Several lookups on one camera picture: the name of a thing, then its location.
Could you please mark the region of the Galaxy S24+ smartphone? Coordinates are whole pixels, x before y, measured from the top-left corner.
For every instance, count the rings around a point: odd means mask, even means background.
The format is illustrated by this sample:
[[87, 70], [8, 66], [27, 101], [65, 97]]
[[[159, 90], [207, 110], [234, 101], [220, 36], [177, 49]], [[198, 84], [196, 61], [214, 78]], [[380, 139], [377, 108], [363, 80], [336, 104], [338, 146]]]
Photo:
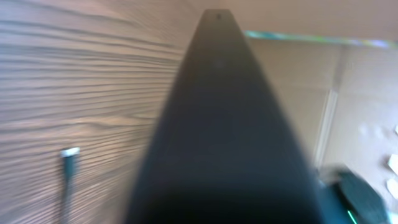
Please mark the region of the Galaxy S24+ smartphone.
[[125, 223], [323, 223], [313, 176], [243, 33], [206, 10]]

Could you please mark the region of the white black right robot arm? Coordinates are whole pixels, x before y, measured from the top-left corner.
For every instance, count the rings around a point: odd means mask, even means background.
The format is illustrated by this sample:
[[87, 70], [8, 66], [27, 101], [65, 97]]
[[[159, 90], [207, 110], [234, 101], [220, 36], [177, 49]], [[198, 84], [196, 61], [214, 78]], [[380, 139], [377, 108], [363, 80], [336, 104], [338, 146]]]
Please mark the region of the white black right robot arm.
[[318, 176], [320, 204], [326, 224], [388, 224], [391, 218], [382, 197], [349, 169]]

